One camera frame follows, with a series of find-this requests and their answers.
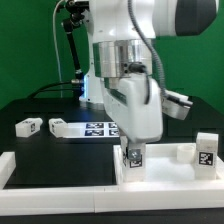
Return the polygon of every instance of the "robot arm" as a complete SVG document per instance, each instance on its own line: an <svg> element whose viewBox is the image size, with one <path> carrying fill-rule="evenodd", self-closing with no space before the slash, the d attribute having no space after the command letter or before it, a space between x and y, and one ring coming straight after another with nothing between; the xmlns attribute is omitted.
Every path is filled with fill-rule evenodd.
<svg viewBox="0 0 224 224"><path fill-rule="evenodd" d="M155 55L136 32L127 0L68 0L67 4L89 6L85 16L90 60L95 65L91 72L103 80L106 112L121 129L126 181L136 181L136 176L143 180L145 143L161 138L162 110L184 119L190 103L186 96L159 87L148 76L152 74ZM138 0L133 8L140 29L150 42L156 36L200 34L216 17L218 0ZM133 65L147 67L147 76L131 69Z"/></svg>

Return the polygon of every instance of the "green backdrop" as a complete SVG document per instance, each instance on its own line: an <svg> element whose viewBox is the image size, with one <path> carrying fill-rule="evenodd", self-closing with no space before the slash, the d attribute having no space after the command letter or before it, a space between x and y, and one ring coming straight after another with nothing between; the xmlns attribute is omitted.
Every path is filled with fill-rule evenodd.
<svg viewBox="0 0 224 224"><path fill-rule="evenodd" d="M42 85L58 81L52 36L55 0L2 1L0 7L0 107L24 98ZM74 77L65 33L67 18L57 16L63 80ZM216 21L200 36L157 38L156 48L166 72L167 88L198 96L224 113L224 0ZM88 70L85 29L75 31L81 66ZM39 97L59 96L49 93Z"/></svg>

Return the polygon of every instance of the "white platform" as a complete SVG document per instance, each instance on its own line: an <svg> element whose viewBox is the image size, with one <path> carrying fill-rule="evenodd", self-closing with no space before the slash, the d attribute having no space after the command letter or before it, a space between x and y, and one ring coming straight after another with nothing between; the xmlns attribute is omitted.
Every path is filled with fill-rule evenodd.
<svg viewBox="0 0 224 224"><path fill-rule="evenodd" d="M117 186L0 190L0 215L224 207L224 163L218 158L216 180L195 180L192 165L175 160L176 147L147 146L145 182L122 183L120 147L115 146ZM13 166L14 153L4 153L0 157L1 186Z"/></svg>

